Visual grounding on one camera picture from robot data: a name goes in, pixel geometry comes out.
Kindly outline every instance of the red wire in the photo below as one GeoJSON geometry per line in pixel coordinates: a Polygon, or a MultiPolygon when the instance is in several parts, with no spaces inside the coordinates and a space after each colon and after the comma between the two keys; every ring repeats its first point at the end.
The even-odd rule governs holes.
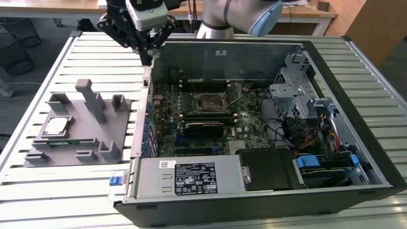
{"type": "Polygon", "coordinates": [[[310,134],[310,131],[311,131],[311,130],[315,130],[315,129],[319,129],[319,127],[312,127],[312,128],[310,128],[310,130],[307,131],[307,134],[306,134],[306,137],[307,137],[307,138],[306,138],[306,142],[308,141],[308,134],[310,134]]]}
{"type": "Polygon", "coordinates": [[[336,150],[339,152],[339,137],[338,137],[338,134],[335,134],[335,136],[336,136],[336,150]]]}

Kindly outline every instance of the wooden desk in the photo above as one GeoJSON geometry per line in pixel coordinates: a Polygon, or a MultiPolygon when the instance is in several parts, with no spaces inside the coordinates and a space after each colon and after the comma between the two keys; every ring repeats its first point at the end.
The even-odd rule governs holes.
{"type": "Polygon", "coordinates": [[[328,36],[347,35],[364,55],[379,66],[407,31],[406,0],[330,0],[339,12],[326,32],[328,36]]]}
{"type": "MultiPolygon", "coordinates": [[[[202,3],[196,6],[199,18],[203,13],[202,3]]],[[[97,0],[0,0],[0,17],[28,17],[28,18],[99,18],[104,9],[97,8],[97,0]]],[[[172,10],[179,20],[188,19],[188,7],[172,10]]],[[[284,9],[279,22],[316,24],[312,35],[323,35],[331,20],[338,14],[308,9],[304,6],[284,9]]]]}

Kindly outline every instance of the camera on robot arm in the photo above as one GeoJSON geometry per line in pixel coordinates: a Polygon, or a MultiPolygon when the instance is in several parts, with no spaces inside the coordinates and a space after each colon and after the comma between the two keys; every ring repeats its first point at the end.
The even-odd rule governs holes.
{"type": "Polygon", "coordinates": [[[140,55],[143,66],[151,66],[152,56],[175,31],[175,18],[168,11],[183,0],[107,0],[107,13],[99,29],[124,47],[140,55]]]}

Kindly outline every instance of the slatted metal table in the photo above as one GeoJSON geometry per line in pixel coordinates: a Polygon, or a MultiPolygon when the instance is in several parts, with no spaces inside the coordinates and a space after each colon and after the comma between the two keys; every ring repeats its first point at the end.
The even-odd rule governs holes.
{"type": "MultiPolygon", "coordinates": [[[[174,37],[191,38],[186,34],[174,37]]],[[[255,39],[246,35],[236,38],[255,39]]],[[[262,39],[314,42],[396,168],[407,177],[407,103],[354,43],[342,38],[311,36],[262,39]]],[[[104,33],[84,32],[69,37],[0,155],[0,228],[136,228],[112,207],[112,201],[124,195],[124,187],[111,188],[108,178],[129,167],[143,72],[139,56],[120,47],[104,33]],[[92,90],[101,92],[103,98],[123,94],[132,100],[123,162],[117,165],[24,168],[32,139],[49,112],[45,101],[52,92],[65,92],[69,99],[81,99],[75,90],[80,78],[93,81],[92,90]]],[[[387,199],[362,203],[332,215],[176,228],[407,228],[406,195],[403,192],[387,199]]]]}

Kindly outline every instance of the blue latch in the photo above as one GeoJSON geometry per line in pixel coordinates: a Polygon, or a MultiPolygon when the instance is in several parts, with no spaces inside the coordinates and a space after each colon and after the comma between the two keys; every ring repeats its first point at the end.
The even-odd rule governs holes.
{"type": "Polygon", "coordinates": [[[111,185],[111,186],[123,185],[123,176],[111,177],[109,180],[108,180],[108,185],[111,185]]]}
{"type": "Polygon", "coordinates": [[[300,156],[296,159],[299,168],[303,167],[319,167],[319,161],[315,155],[300,156]]]}
{"type": "Polygon", "coordinates": [[[358,158],[358,156],[355,154],[351,155],[351,160],[352,160],[355,165],[359,164],[359,158],[358,158]]]}

